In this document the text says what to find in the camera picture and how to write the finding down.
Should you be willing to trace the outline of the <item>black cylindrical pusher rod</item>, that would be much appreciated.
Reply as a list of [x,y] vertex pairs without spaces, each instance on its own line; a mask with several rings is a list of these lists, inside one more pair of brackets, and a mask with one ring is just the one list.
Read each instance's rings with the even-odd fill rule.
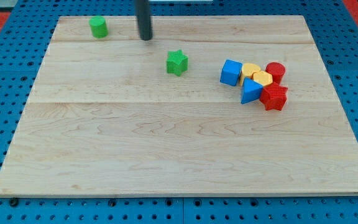
[[139,30],[139,37],[142,40],[151,40],[153,37],[151,10],[149,0],[135,0],[135,16]]

